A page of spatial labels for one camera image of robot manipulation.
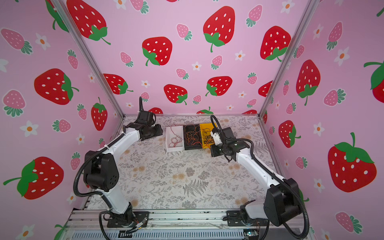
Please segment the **white translucent storage bin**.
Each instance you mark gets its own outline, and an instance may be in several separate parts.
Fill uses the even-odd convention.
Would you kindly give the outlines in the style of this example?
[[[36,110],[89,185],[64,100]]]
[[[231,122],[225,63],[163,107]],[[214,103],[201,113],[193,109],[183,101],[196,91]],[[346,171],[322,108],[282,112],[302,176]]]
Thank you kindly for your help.
[[[166,128],[166,151],[181,152],[184,151],[184,133],[182,126],[169,126]]]

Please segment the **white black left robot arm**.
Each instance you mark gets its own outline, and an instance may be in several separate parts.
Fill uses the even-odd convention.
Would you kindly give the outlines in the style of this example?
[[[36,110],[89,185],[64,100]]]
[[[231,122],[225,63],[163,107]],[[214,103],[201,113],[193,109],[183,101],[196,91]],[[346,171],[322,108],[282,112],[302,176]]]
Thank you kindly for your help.
[[[89,151],[85,162],[78,170],[73,183],[77,197],[101,196],[107,204],[113,221],[129,226],[135,221],[132,204],[123,196],[118,186],[119,171],[116,161],[131,145],[138,141],[163,135],[161,125],[156,124],[156,114],[145,111],[143,98],[139,97],[139,113],[133,123],[123,126],[123,130],[108,145],[98,151]]]

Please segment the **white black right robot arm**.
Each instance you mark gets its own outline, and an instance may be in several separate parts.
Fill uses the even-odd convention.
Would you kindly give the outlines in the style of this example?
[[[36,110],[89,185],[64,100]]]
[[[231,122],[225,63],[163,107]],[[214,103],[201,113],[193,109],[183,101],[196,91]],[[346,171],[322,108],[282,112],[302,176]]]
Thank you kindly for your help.
[[[236,138],[231,128],[222,128],[216,116],[210,117],[213,125],[211,136],[212,157],[224,156],[228,162],[242,165],[266,191],[264,203],[249,201],[240,207],[239,214],[227,217],[237,220],[245,226],[252,226],[259,220],[266,221],[264,234],[268,234],[270,225],[284,226],[296,239],[305,239],[310,231],[309,214],[300,197],[298,183],[277,174],[255,154],[255,144],[244,138]]]

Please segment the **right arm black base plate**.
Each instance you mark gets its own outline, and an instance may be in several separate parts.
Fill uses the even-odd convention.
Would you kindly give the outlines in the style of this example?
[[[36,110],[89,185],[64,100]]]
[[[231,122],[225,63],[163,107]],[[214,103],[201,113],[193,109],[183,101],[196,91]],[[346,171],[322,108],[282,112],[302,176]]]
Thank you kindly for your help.
[[[230,227],[264,227],[267,225],[266,219],[251,219],[245,211],[227,211],[223,217]]]

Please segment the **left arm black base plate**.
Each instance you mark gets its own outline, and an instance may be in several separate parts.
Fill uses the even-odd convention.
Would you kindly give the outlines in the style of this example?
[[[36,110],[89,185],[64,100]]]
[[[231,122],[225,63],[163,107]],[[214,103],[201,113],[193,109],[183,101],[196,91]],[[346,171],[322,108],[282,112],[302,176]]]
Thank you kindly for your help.
[[[128,214],[117,215],[110,214],[107,223],[108,228],[133,228],[139,225],[139,228],[145,228],[149,220],[150,212],[132,212]]]

